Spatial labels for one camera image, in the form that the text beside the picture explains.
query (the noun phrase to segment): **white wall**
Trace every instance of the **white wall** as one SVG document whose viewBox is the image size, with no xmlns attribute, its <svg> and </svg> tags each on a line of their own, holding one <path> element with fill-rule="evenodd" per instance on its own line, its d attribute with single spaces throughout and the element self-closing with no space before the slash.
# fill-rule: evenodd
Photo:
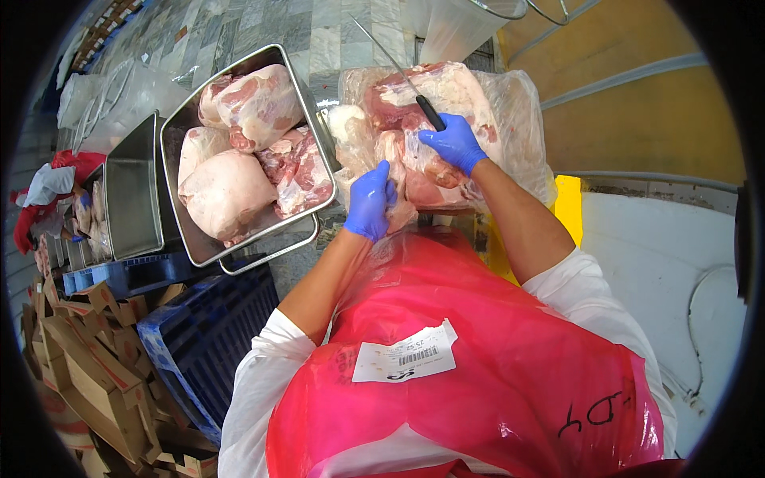
<svg viewBox="0 0 765 478">
<path fill-rule="evenodd" d="M 614 297 L 653 346 L 674 394 L 677 452 L 687 457 L 725 390 L 741 341 L 746 308 L 736 297 L 732 267 L 734 217 L 663 200 L 582 193 L 582 226 L 581 248 L 598 259 Z"/>
</svg>

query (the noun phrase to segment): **forearm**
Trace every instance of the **forearm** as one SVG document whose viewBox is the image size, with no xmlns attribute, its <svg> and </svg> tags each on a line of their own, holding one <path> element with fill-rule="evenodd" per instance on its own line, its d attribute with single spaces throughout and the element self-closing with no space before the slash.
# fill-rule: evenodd
<svg viewBox="0 0 765 478">
<path fill-rule="evenodd" d="M 478 161 L 470 177 L 500 228 L 518 282 L 548 270 L 574 250 L 574 241 L 558 218 L 490 159 Z"/>
<path fill-rule="evenodd" d="M 321 344 L 337 302 L 371 248 L 369 239 L 341 229 L 279 304 L 278 309 L 316 345 Z"/>
</svg>

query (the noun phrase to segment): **label sticker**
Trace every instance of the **label sticker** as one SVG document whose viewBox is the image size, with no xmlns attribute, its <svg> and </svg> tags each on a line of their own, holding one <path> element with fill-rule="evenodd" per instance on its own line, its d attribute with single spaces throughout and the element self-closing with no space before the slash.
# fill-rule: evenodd
<svg viewBox="0 0 765 478">
<path fill-rule="evenodd" d="M 351 382 L 401 383 L 457 367 L 451 344 L 457 333 L 444 318 L 393 345 L 362 342 Z"/>
</svg>

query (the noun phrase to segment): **red apron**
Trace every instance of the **red apron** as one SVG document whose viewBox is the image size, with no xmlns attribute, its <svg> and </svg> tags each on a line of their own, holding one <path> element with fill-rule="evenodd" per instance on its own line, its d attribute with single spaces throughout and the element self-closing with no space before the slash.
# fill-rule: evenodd
<svg viewBox="0 0 765 478">
<path fill-rule="evenodd" d="M 602 476 L 662 456 L 643 359 L 495 276 L 458 231 L 380 241 L 338 310 L 330 342 L 272 413 L 272 478 L 319 476 L 323 460 L 404 423 L 514 476 Z M 351 382 L 362 342 L 391 345 L 445 317 L 458 337 L 456 368 Z"/>
</svg>

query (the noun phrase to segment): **knife handle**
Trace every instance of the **knife handle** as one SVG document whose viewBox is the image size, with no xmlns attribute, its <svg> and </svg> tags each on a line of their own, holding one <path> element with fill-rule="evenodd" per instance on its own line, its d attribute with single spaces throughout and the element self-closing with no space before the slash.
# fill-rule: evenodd
<svg viewBox="0 0 765 478">
<path fill-rule="evenodd" d="M 428 117 L 428 121 L 431 122 L 435 130 L 444 131 L 446 129 L 444 120 L 442 120 L 438 113 L 435 112 L 433 105 L 428 101 L 428 99 L 423 95 L 417 95 L 415 99 L 417 100 L 417 104 L 420 105 L 420 108 L 422 108 L 422 112 L 425 114 L 425 116 Z"/>
</svg>

